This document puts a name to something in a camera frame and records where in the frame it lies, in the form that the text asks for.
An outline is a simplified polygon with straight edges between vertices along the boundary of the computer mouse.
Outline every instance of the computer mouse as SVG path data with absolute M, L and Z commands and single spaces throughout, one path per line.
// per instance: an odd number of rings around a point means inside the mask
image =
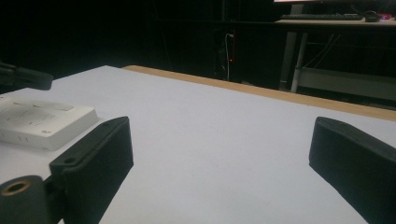
M 381 20 L 381 16 L 376 14 L 374 11 L 367 11 L 364 13 L 364 18 L 366 22 L 377 22 Z

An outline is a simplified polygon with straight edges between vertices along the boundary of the white device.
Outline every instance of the white device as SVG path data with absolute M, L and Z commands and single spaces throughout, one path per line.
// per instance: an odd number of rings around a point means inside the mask
M 0 141 L 57 150 L 97 121 L 92 107 L 0 96 Z

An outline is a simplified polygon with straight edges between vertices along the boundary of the white table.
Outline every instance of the white table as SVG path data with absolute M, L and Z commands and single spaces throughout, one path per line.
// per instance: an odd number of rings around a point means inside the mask
M 315 118 L 396 146 L 396 113 L 377 119 L 209 85 L 105 66 L 8 95 L 130 118 L 134 167 L 101 223 L 365 223 L 308 165 Z M 54 152 L 0 143 L 0 182 L 47 178 L 82 136 Z

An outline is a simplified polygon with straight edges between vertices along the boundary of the screw hole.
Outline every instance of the screw hole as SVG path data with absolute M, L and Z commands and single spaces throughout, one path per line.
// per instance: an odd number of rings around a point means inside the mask
M 26 180 L 17 181 L 15 183 L 8 185 L 5 189 L 3 189 L 1 191 L 1 194 L 4 196 L 11 196 L 23 192 L 24 190 L 28 189 L 29 186 L 30 186 L 29 181 Z

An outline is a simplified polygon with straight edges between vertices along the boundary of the wooden table edge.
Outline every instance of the wooden table edge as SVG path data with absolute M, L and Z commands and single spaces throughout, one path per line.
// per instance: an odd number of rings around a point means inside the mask
M 277 100 L 293 102 L 302 105 L 312 105 L 321 108 L 337 110 L 342 112 L 347 112 L 356 115 L 363 115 L 367 117 L 377 118 L 377 119 L 387 119 L 396 121 L 396 111 L 387 110 L 377 107 L 371 107 L 366 105 L 354 105 L 345 102 L 339 102 L 334 100 L 328 100 L 313 96 L 301 95 L 286 91 L 275 91 L 269 90 L 261 87 L 249 86 L 245 84 L 233 83 L 228 81 L 217 80 L 207 77 L 197 77 L 187 74 L 181 74 L 176 72 L 170 72 L 155 68 L 148 68 L 138 65 L 129 65 L 123 67 L 123 69 L 135 71 L 139 73 L 154 75 L 158 77 L 169 77 L 172 79 L 183 80 L 198 84 L 204 84 L 213 87 L 224 88 L 233 91 L 241 91 L 245 93 L 260 95 L 264 97 L 270 97 Z

